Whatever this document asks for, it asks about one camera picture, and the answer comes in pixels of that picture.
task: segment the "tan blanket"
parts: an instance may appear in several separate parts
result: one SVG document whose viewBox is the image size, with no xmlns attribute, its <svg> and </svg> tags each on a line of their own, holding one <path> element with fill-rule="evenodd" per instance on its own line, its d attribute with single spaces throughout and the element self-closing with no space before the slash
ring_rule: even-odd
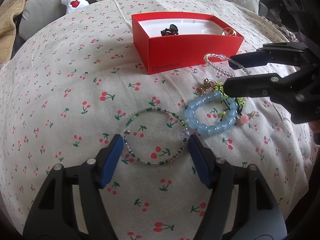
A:
<svg viewBox="0 0 320 240">
<path fill-rule="evenodd" d="M 9 0 L 0 7 L 0 68 L 10 60 L 16 26 L 13 18 L 21 14 L 26 0 Z"/>
</svg>

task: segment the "box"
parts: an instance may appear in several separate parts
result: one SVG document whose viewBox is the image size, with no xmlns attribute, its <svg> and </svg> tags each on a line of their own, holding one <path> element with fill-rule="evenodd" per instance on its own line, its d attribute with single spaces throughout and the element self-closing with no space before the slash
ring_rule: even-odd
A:
<svg viewBox="0 0 320 240">
<path fill-rule="evenodd" d="M 161 31 L 170 24 L 178 27 L 179 35 L 161 36 Z M 151 12 L 132 15 L 133 43 L 149 75 L 205 64 L 203 57 L 207 53 L 235 55 L 244 38 L 238 32 L 237 36 L 221 35 L 226 27 L 230 26 L 208 14 Z"/>
</svg>

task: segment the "blue gripper pad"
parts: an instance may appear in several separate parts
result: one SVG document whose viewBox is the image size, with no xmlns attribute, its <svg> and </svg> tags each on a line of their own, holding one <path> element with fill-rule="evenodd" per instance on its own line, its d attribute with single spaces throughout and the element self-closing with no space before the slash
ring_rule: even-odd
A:
<svg viewBox="0 0 320 240">
<path fill-rule="evenodd" d="M 264 51 L 255 51 L 244 54 L 238 54 L 230 57 L 235 62 L 240 63 L 245 68 L 265 66 L 269 62 L 272 62 L 272 57 L 266 54 Z M 239 69 L 239 67 L 229 61 L 229 66 L 233 69 Z"/>
<path fill-rule="evenodd" d="M 207 188 L 212 188 L 210 174 L 214 170 L 214 155 L 208 148 L 203 147 L 199 138 L 196 135 L 191 135 L 188 140 L 188 150 L 192 161 L 196 167 L 200 181 L 205 184 Z"/>
<path fill-rule="evenodd" d="M 118 135 L 116 140 L 112 139 L 108 149 L 109 147 L 111 147 L 110 153 L 108 154 L 108 158 L 101 169 L 101 180 L 99 182 L 101 188 L 104 188 L 108 183 L 110 183 L 113 173 L 115 172 L 117 163 L 123 150 L 122 136 Z"/>
</svg>

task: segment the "cherry print fabric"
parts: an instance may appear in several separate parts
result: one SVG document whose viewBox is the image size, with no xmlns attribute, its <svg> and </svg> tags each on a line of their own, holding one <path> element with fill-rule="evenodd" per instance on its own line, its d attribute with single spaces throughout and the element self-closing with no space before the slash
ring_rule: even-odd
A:
<svg viewBox="0 0 320 240">
<path fill-rule="evenodd" d="M 224 81 L 206 65 L 146 75 L 132 41 L 131 14 L 153 11 L 213 14 L 245 40 L 239 53 L 266 42 L 287 41 L 258 16 L 222 0 L 107 0 L 70 13 L 30 38 L 0 71 L 0 190 L 17 229 L 23 227 L 50 169 L 79 165 L 108 146 L 126 122 L 147 107 L 161 107 L 183 117 L 205 78 Z M 237 76 L 226 62 L 218 63 Z M 291 66 L 268 64 L 252 74 Z M 213 124 L 223 105 L 208 103 L 196 113 Z M 217 157 L 232 165 L 256 164 L 286 218 L 308 190 L 318 151 L 306 124 L 294 125 L 290 114 L 268 98 L 247 98 L 246 125 L 215 137 L 200 136 Z M 170 115 L 144 113 L 129 125 L 132 151 L 146 161 L 163 161 L 182 145 L 182 126 Z M 119 239 L 192 239 L 211 191 L 197 176 L 185 148 L 172 163 L 146 166 L 122 152 L 110 184 L 101 196 Z M 232 227 L 237 187 L 226 231 Z M 75 207 L 86 232 L 78 189 Z"/>
</svg>

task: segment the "metal screw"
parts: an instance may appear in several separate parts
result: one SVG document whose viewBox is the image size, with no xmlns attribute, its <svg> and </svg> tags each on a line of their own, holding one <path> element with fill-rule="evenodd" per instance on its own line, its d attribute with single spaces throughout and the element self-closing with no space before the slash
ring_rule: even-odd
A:
<svg viewBox="0 0 320 240">
<path fill-rule="evenodd" d="M 221 158 L 221 157 L 218 157 L 218 158 L 216 158 L 216 162 L 219 163 L 219 164 L 223 164 L 225 162 L 225 159 Z"/>
<path fill-rule="evenodd" d="M 62 165 L 61 165 L 60 163 L 57 163 L 56 165 L 53 166 L 53 169 L 54 169 L 55 171 L 59 171 L 59 170 L 62 169 Z"/>
<path fill-rule="evenodd" d="M 90 158 L 90 159 L 88 159 L 87 160 L 87 163 L 89 164 L 89 165 L 94 165 L 95 163 L 96 163 L 96 159 L 95 158 Z"/>
<path fill-rule="evenodd" d="M 303 102 L 304 101 L 304 95 L 296 94 L 296 100 L 299 101 L 299 102 Z"/>
<path fill-rule="evenodd" d="M 278 81 L 279 81 L 279 78 L 278 78 L 278 77 L 272 77 L 272 78 L 270 78 L 270 80 L 271 80 L 272 82 L 278 82 Z"/>
<path fill-rule="evenodd" d="M 251 164 L 251 165 L 249 166 L 249 169 L 252 170 L 252 171 L 256 171 L 258 168 L 257 168 L 256 165 Z"/>
</svg>

